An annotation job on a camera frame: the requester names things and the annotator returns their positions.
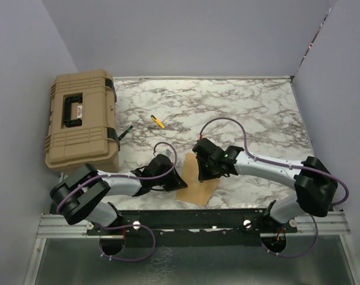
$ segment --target metal bolt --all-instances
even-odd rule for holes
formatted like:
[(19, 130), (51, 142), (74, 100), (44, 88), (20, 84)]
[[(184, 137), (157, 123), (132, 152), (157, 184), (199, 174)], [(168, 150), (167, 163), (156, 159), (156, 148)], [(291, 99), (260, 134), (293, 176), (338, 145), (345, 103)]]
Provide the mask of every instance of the metal bolt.
[[(134, 221), (132, 224), (140, 224), (140, 221)], [(138, 229), (140, 229), (140, 227), (139, 226), (135, 226), (135, 227), (133, 227), (135, 230), (138, 230)]]
[(246, 229), (249, 229), (249, 228), (251, 228), (252, 223), (251, 223), (250, 220), (244, 220), (243, 226), (244, 226)]
[(92, 230), (92, 229), (94, 228), (94, 225), (93, 225), (92, 223), (88, 222), (88, 223), (86, 224), (86, 228), (87, 228), (88, 230)]
[(297, 221), (293, 218), (289, 220), (289, 225), (291, 227), (297, 227)]

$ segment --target light gray wall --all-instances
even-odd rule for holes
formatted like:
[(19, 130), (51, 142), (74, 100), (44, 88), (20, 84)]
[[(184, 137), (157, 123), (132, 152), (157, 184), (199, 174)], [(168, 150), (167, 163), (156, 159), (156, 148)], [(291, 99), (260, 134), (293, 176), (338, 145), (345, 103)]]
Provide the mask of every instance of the light gray wall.
[(294, 75), (329, 0), (43, 0), (80, 71)]
[(351, 190), (343, 208), (360, 257), (360, 0), (338, 0), (294, 87), (317, 155)]
[(338, 0), (329, 0), (330, 7), (334, 7), (334, 5), (337, 1)]
[(22, 284), (57, 182), (44, 163), (50, 86), (76, 72), (39, 0), (0, 1), (0, 284)]

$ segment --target yellow utility knife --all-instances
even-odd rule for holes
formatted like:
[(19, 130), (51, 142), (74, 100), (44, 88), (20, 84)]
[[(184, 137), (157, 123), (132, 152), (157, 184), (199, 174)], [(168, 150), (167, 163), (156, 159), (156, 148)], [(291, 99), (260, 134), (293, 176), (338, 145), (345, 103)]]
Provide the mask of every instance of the yellow utility knife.
[(154, 120), (162, 129), (165, 128), (164, 124), (160, 122), (154, 115), (151, 115), (152, 120)]

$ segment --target marble surface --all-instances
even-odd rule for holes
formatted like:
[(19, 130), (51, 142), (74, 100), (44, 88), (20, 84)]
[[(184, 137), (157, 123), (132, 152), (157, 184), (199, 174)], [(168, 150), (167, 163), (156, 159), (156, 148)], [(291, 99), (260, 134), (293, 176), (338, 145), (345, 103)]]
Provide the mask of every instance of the marble surface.
[[(176, 169), (182, 172), (187, 152), (191, 152), (201, 127), (210, 119), (227, 116), (240, 121), (248, 135), (249, 149), (280, 159), (302, 160), (312, 154), (289, 80), (136, 80), (115, 79), (117, 91), (117, 132), (133, 125), (121, 141), (121, 172), (147, 165), (152, 148), (159, 141), (171, 143), (179, 154)], [(156, 116), (175, 131), (152, 130)], [(237, 125), (216, 121), (204, 132), (225, 149), (243, 146)], [(292, 190), (261, 178), (231, 176), (221, 178), (206, 208), (266, 207)], [(178, 210), (201, 206), (175, 200), (175, 192), (150, 193), (141, 197), (113, 196), (121, 210)]]

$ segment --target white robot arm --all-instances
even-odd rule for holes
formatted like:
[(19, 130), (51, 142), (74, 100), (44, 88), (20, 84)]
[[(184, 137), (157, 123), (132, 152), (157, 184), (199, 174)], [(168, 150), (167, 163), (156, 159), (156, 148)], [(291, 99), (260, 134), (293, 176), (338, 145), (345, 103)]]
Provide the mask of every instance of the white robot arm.
[(117, 222), (119, 212), (113, 204), (101, 202), (104, 197), (137, 197), (151, 190), (173, 191), (186, 187), (169, 157), (158, 154), (147, 166), (127, 174), (98, 172), (93, 165), (86, 164), (57, 184), (50, 197), (57, 205), (57, 213), (62, 214), (68, 224), (87, 220), (107, 227)]
[(308, 213), (318, 217), (327, 215), (337, 189), (337, 183), (323, 175), (297, 169), (307, 166), (329, 173), (321, 161), (307, 157), (305, 161), (281, 160), (260, 156), (283, 167), (258, 161), (243, 148), (229, 146), (225, 151), (207, 138), (202, 138), (193, 148), (197, 155), (199, 180), (205, 181), (221, 176), (251, 175), (281, 183), (295, 190), (292, 195), (270, 203), (264, 214), (265, 223), (280, 226), (290, 219)]

